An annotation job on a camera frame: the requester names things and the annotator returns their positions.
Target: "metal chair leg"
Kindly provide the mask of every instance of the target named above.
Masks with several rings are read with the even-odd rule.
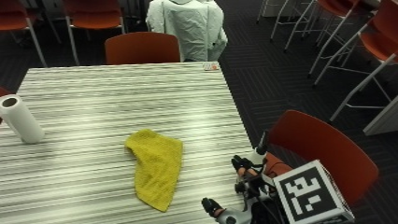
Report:
[[[125,34],[123,17],[121,17],[121,28],[122,28],[122,35],[123,35]]]
[[[288,40],[287,40],[287,43],[286,43],[286,46],[284,46],[284,49],[283,49],[284,52],[286,52],[287,47],[288,47],[288,45],[290,45],[291,39],[292,39],[292,37],[294,37],[294,33],[295,33],[295,30],[296,30],[296,26],[298,26],[298,24],[300,23],[302,19],[304,18],[306,14],[307,14],[307,11],[310,10],[310,8],[311,8],[311,6],[312,6],[312,3],[314,3],[314,0],[311,0],[311,2],[308,3],[308,6],[307,6],[306,9],[303,10],[303,12],[302,12],[302,14],[300,14],[300,17],[299,17],[298,21],[295,22],[294,29],[292,29],[292,31],[291,31],[291,33],[290,33],[290,37],[288,37]]]
[[[75,46],[74,46],[74,39],[73,39],[73,33],[71,33],[71,28],[70,28],[70,17],[66,16],[66,30],[69,33],[69,39],[70,39],[70,46],[71,46],[71,53],[73,53],[73,58],[75,65],[79,66],[78,58],[77,58],[77,52],[75,52]]]
[[[51,23],[51,21],[50,21],[50,19],[49,19],[47,13],[43,12],[43,15],[45,15],[45,19],[46,19],[46,21],[47,21],[47,24],[49,24],[51,33],[53,33],[53,35],[54,35],[54,38],[57,39],[58,44],[62,44],[62,41],[61,41],[59,36],[58,36],[58,32],[57,32],[57,30],[54,29],[54,26],[53,26],[53,23]]]
[[[34,42],[34,47],[35,47],[35,50],[37,50],[37,53],[38,53],[41,64],[42,64],[43,67],[47,67],[47,63],[46,63],[45,57],[42,56],[41,48],[39,48],[39,45],[38,45],[37,37],[35,37],[35,34],[34,34],[34,30],[33,30],[33,26],[31,26],[31,22],[30,22],[29,18],[26,18],[26,24],[27,24],[27,30],[29,30],[29,33],[31,35],[31,39],[33,39],[33,42]]]
[[[324,52],[324,50],[326,50],[326,47],[327,47],[327,45],[331,43],[331,40],[334,39],[334,36],[335,36],[335,34],[336,34],[338,30],[339,30],[339,27],[343,25],[343,23],[344,23],[344,21],[346,21],[348,15],[350,15],[350,12],[347,13],[346,18],[339,22],[338,26],[335,27],[335,29],[334,29],[334,31],[332,31],[332,33],[331,33],[331,36],[328,37],[326,43],[323,44],[322,49],[319,50],[319,53],[318,53],[318,55],[316,55],[316,57],[315,57],[315,59],[314,59],[312,67],[311,67],[311,70],[310,70],[308,75],[311,75],[311,73],[312,73],[312,69],[315,68],[315,66],[316,66],[316,64],[318,64],[318,62],[319,62],[319,59],[320,59],[322,54],[323,54],[323,52]]]
[[[303,37],[306,36],[307,33],[310,34],[308,27],[310,27],[310,23],[312,23],[312,13],[314,13],[314,7],[312,7],[312,10],[311,10],[311,13],[310,13],[308,22],[307,22],[306,27],[304,27],[304,29],[303,29],[300,38],[303,38]]]
[[[258,16],[256,16],[256,22],[255,22],[256,24],[259,23],[260,13],[266,10],[267,4],[268,4],[268,0],[262,0],[259,11],[258,11]]]
[[[360,32],[365,29],[367,25],[364,25],[359,31],[356,32],[356,34],[350,38],[350,40],[346,42],[346,44],[343,45],[343,47],[340,47],[340,49],[334,53],[334,55],[331,56],[331,58],[328,59],[324,67],[323,67],[323,70],[318,76],[318,78],[315,79],[314,83],[312,83],[312,86],[316,85],[316,83],[319,82],[320,78],[323,77],[324,73],[326,73],[326,70],[328,69],[330,65],[331,65],[331,62],[334,61],[334,59],[336,58],[336,56],[342,53],[342,51],[346,49],[346,47],[350,45],[351,41],[356,38],[358,34],[360,34]]]
[[[282,11],[284,10],[284,7],[286,7],[286,5],[287,5],[287,2],[288,2],[288,0],[284,0],[284,3],[283,3],[283,5],[282,5],[282,8],[280,8],[280,10],[279,10],[278,13],[276,13],[275,22],[274,22],[274,29],[272,29],[271,37],[270,37],[270,41],[271,41],[271,42],[272,42],[272,38],[274,38],[275,27],[276,27],[276,25],[278,25],[278,20],[280,19]]]
[[[330,122],[334,121],[335,117],[338,116],[340,110],[344,108],[344,105],[347,104],[350,98],[352,95],[361,89],[361,87],[371,81],[373,76],[379,73],[379,71],[385,67],[385,65],[393,60],[395,54],[389,55],[385,61],[373,69],[373,71],[369,73],[369,75],[361,80],[361,82],[358,84],[358,86],[350,91],[348,95],[346,96],[343,102],[338,106],[336,110],[334,111]]]
[[[323,26],[323,28],[322,28],[322,32],[320,32],[318,38],[316,38],[315,41],[314,41],[315,46],[316,46],[318,48],[319,48],[319,45],[320,45],[320,43],[322,43],[323,37],[324,37],[324,35],[326,35],[326,32],[328,31],[328,29],[330,29],[330,27],[331,27],[334,18],[335,18],[335,16],[331,15],[330,18],[328,18],[328,20],[327,20],[327,22],[326,22],[326,24],[324,24],[324,26]]]
[[[86,40],[90,41],[90,35],[89,35],[89,30],[85,29],[85,37],[86,37]]]

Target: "floor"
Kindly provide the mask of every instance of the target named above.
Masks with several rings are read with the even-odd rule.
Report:
[[[339,102],[360,81],[360,76],[348,73],[327,73],[316,89],[311,88],[314,79],[307,73],[315,57],[312,41],[315,34],[304,40],[294,38],[287,53],[283,44],[291,26],[283,26],[275,32],[274,43],[268,37],[274,18],[262,18],[255,24],[259,0],[216,0],[223,10],[223,29],[228,38],[227,48],[219,57],[219,64],[238,113],[240,115],[251,144],[255,145],[260,132],[271,127],[286,109],[295,109],[322,120],[327,120]],[[37,27],[37,36],[47,66],[73,66],[73,58],[66,37],[66,26],[55,21],[63,44],[58,45],[45,25]],[[143,26],[131,26],[131,31],[145,30]],[[91,40],[85,32],[77,30],[75,43],[82,65],[103,64],[103,41],[119,31],[93,31]],[[29,40],[23,48],[13,43],[10,35],[0,34],[0,86],[17,92],[30,67],[41,67],[39,60]],[[371,69],[365,57],[355,53],[351,67]],[[388,93],[396,94],[396,78],[381,75]],[[381,96],[372,86],[355,96],[355,101],[383,103]],[[377,111],[344,108],[332,126],[340,130],[369,155],[380,176],[363,199],[351,207],[356,223],[398,223],[398,132],[364,136],[361,129]]]

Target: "yellow cloth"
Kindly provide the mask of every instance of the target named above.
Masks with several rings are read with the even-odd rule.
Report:
[[[182,142],[142,129],[126,138],[125,146],[131,149],[138,161],[134,177],[137,196],[164,212],[178,180]]]

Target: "paper towel roll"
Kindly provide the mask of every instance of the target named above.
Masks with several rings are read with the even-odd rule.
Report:
[[[45,132],[17,95],[0,97],[0,117],[23,142],[38,143],[45,137]]]

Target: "white coat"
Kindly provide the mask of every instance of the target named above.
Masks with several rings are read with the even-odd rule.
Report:
[[[212,0],[154,0],[145,21],[149,31],[176,37],[182,62],[218,60],[227,38],[223,12]]]

